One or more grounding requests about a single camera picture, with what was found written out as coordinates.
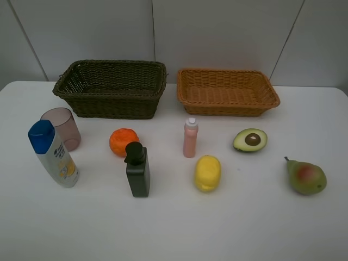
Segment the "avocado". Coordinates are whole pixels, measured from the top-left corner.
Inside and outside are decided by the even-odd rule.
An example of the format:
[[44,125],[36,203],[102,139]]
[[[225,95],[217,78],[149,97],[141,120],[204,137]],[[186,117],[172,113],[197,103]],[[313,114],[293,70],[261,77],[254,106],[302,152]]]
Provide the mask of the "avocado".
[[254,152],[264,148],[267,144],[267,134],[260,129],[245,129],[233,140],[233,147],[238,151]]

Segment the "bottle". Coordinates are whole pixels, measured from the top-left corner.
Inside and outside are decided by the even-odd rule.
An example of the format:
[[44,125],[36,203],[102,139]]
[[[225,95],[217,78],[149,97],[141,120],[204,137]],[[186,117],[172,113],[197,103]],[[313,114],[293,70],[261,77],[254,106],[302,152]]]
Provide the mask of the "bottle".
[[126,174],[133,197],[148,197],[150,189],[150,169],[147,149],[133,141],[126,146]]
[[183,153],[187,158],[192,158],[196,154],[196,141],[198,133],[198,122],[195,118],[188,118],[185,123],[185,137]]
[[79,171],[51,122],[38,121],[31,127],[28,136],[37,157],[54,181],[65,188],[73,187]]

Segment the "tile grout line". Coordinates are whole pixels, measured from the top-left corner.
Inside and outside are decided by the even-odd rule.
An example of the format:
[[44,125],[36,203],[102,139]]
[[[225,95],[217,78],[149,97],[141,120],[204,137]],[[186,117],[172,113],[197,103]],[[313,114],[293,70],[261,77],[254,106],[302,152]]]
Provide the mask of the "tile grout line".
[[36,52],[35,52],[35,50],[34,50],[34,47],[33,47],[32,43],[30,42],[29,37],[28,37],[26,31],[24,30],[24,27],[23,27],[23,25],[22,25],[22,23],[21,23],[21,21],[20,21],[18,15],[17,15],[17,13],[16,13],[16,11],[15,11],[13,5],[11,4],[10,0],[7,0],[7,3],[8,3],[8,5],[10,6],[10,9],[11,9],[13,15],[15,16],[15,19],[16,19],[18,25],[20,26],[20,28],[21,28],[21,30],[22,30],[22,33],[23,33],[24,37],[26,38],[26,40],[27,40],[27,42],[28,42],[28,45],[29,45],[30,49],[32,50],[32,52],[33,52],[33,54],[34,54],[34,57],[35,57],[36,61],[37,61],[38,64],[39,64],[39,67],[41,68],[41,71],[42,71],[42,73],[43,73],[43,76],[45,77],[46,81],[49,81],[49,79],[48,79],[48,77],[47,77],[47,75],[46,75],[46,72],[45,72],[44,68],[42,67],[42,64],[41,64],[41,62],[40,62],[40,60],[39,60],[39,57],[38,57],[38,55],[36,54]]
[[154,56],[154,61],[156,61],[156,43],[154,39],[154,17],[153,17],[153,0],[151,0],[151,10],[152,10],[152,35],[153,35],[153,56]]
[[306,0],[303,0],[303,1],[302,1],[301,7],[300,7],[299,11],[297,12],[297,15],[296,15],[296,17],[295,17],[293,26],[291,27],[290,32],[289,32],[289,34],[288,34],[288,37],[287,37],[287,39],[285,40],[285,43],[284,43],[283,48],[282,48],[282,50],[281,50],[281,53],[279,54],[279,57],[278,57],[278,59],[277,59],[277,61],[276,61],[276,64],[275,64],[275,66],[274,66],[274,68],[273,68],[273,70],[272,70],[270,79],[271,79],[272,76],[273,76],[273,73],[274,73],[274,71],[275,71],[275,69],[276,69],[276,67],[277,67],[277,65],[278,65],[278,62],[279,62],[279,60],[280,60],[280,58],[281,58],[281,56],[282,56],[282,54],[283,54],[283,51],[284,51],[284,49],[285,49],[285,46],[287,45],[287,42],[288,42],[288,40],[289,40],[289,38],[290,38],[290,35],[291,35],[291,33],[293,32],[293,29],[294,29],[294,27],[295,27],[295,23],[296,23],[296,21],[297,21],[297,18],[298,18],[299,15],[300,15],[300,12],[301,12],[301,10],[302,10],[303,5],[305,4],[305,1],[306,1]]

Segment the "basket rim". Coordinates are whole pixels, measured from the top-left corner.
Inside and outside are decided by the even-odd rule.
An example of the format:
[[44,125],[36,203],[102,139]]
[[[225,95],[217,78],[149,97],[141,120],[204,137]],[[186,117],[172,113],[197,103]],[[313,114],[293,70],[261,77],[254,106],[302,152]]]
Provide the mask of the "basket rim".
[[[63,82],[71,73],[71,71],[78,66],[81,63],[95,63],[95,64],[148,64],[148,65],[157,65],[162,74],[162,82],[160,84],[160,87],[153,92],[150,95],[146,94],[95,94],[95,93],[88,93],[88,92],[66,92],[66,91],[61,91],[60,87],[62,86]],[[156,100],[161,97],[163,94],[163,91],[166,87],[166,67],[165,64],[160,63],[158,61],[141,61],[141,60],[78,60],[73,62],[68,69],[59,77],[58,81],[55,83],[54,88],[53,88],[53,93],[63,99],[66,98],[101,98],[101,99],[106,99],[106,98],[117,98],[117,99],[136,99],[136,100]]]
[[[273,97],[276,99],[275,102],[270,103],[260,103],[260,102],[253,102],[253,103],[238,103],[238,102],[192,102],[188,99],[185,99],[183,97],[182,93],[182,73],[183,72],[195,72],[195,71],[208,71],[208,72],[240,72],[240,73],[254,73],[261,75],[263,79],[266,81],[270,92],[272,93]],[[211,107],[226,107],[226,108],[251,108],[251,109],[271,109],[275,108],[280,105],[280,99],[278,97],[278,94],[276,93],[275,89],[271,85],[270,81],[268,80],[268,77],[263,74],[260,71],[257,70],[228,70],[228,69],[204,69],[204,68],[183,68],[180,69],[178,72],[178,78],[177,78],[177,97],[178,100],[181,102],[184,106],[190,106],[190,107],[204,107],[204,108],[211,108]]]

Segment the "green pear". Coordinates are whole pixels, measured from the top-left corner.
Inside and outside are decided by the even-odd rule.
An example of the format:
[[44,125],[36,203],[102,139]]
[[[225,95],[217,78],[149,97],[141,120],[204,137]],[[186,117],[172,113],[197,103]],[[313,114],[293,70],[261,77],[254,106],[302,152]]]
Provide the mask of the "green pear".
[[323,170],[311,163],[287,160],[290,185],[304,195],[322,192],[326,188],[326,176]]

